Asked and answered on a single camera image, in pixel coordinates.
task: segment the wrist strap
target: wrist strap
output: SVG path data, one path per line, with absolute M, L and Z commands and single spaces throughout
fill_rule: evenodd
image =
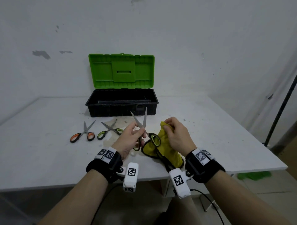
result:
M 219 170 L 226 172 L 209 152 L 198 148 L 186 156 L 186 170 L 198 183 L 208 182 Z
M 109 147 L 101 149 L 94 160 L 88 164 L 86 171 L 94 169 L 101 173 L 109 183 L 113 183 L 119 178 L 116 172 L 119 172 L 121 166 L 123 166 L 121 155 L 116 149 Z

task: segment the scissor handle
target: scissor handle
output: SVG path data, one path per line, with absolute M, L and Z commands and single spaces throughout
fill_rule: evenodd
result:
M 89 132 L 87 134 L 87 140 L 88 141 L 92 141 L 92 140 L 94 140 L 94 138 L 95 138 L 95 134 L 93 132 Z
M 124 130 L 121 128 L 116 128 L 115 131 L 118 135 L 121 135 Z
M 157 134 L 149 133 L 148 137 L 151 139 L 151 141 L 156 147 L 159 147 L 161 145 L 161 139 Z
M 80 136 L 81 136 L 81 133 L 77 133 L 77 134 L 73 135 L 73 136 L 70 138 L 70 142 L 71 142 L 71 143 L 76 142 L 76 141 L 80 138 Z
M 137 145 L 137 142 L 136 142 L 136 145 L 133 147 L 133 150 L 134 151 L 139 151 L 140 150 L 140 147 L 141 147 L 141 137 L 138 138 L 138 147 L 136 146 Z
M 98 140 L 102 140 L 105 136 L 106 136 L 107 131 L 101 131 L 98 135 L 97 135 L 97 139 Z

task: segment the scissors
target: scissors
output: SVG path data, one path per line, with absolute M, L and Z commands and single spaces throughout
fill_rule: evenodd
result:
M 143 119 L 143 124 L 141 124 L 137 119 L 136 117 L 133 115 L 133 113 L 131 112 L 134 120 L 136 121 L 137 125 L 140 127 L 140 128 L 145 128 L 146 127 L 146 112 L 144 114 L 144 119 Z M 157 135 L 157 134 L 154 134 L 154 133 L 148 133 L 145 131 L 145 133 L 148 135 L 148 137 L 150 138 L 150 140 L 152 141 L 152 143 L 156 146 L 156 147 L 159 147 L 161 145 L 161 139 L 160 137 Z M 137 147 L 134 147 L 133 149 L 135 151 L 139 151 L 140 150 L 140 143 L 141 143 L 141 137 L 138 139 L 138 148 Z
M 111 126 L 108 126 L 108 125 L 106 125 L 105 123 L 103 123 L 102 122 L 102 124 L 108 129 L 107 131 L 101 131 L 99 134 L 98 134 L 98 136 L 97 136 L 97 138 L 98 138 L 98 140 L 102 140 L 105 136 L 106 136 L 106 134 L 107 134 L 107 132 L 109 132 L 110 130 L 112 130 L 112 131 L 114 131 L 115 133 L 117 133 L 118 135 L 121 135 L 121 133 L 123 132 L 123 129 L 121 129 L 121 128 L 113 128 L 113 126 L 116 124 L 116 121 L 117 121 L 118 119 L 116 119 L 115 120 L 115 122 L 111 125 Z
M 87 134 L 87 140 L 88 140 L 88 141 L 92 141 L 92 140 L 94 140 L 94 138 L 95 138 L 95 134 L 94 134 L 93 132 L 88 132 L 88 130 L 91 128 L 91 126 L 94 124 L 94 122 L 93 122 L 89 127 L 87 127 L 86 122 L 85 122 L 84 125 L 83 125 L 84 131 L 83 131 L 82 133 L 77 133 L 77 134 L 73 135 L 73 136 L 70 138 L 70 142 L 71 142 L 71 143 L 76 142 L 76 141 L 81 137 L 81 135 L 83 135 L 84 133 Z

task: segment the left hand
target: left hand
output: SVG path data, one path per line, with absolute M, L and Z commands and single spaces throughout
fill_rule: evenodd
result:
M 134 121 L 130 123 L 122 132 L 120 137 L 114 142 L 111 146 L 112 148 L 116 149 L 122 159 L 125 159 L 132 148 L 136 145 L 136 141 L 141 136 L 146 138 L 145 128 L 140 128 L 139 130 L 133 130 L 137 126 L 137 123 Z M 141 138 L 141 145 L 144 145 L 144 140 Z

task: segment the green toolbox lid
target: green toolbox lid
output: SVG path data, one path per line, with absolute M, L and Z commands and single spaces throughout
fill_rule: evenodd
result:
M 154 86 L 154 56 L 89 54 L 89 61 L 96 89 Z

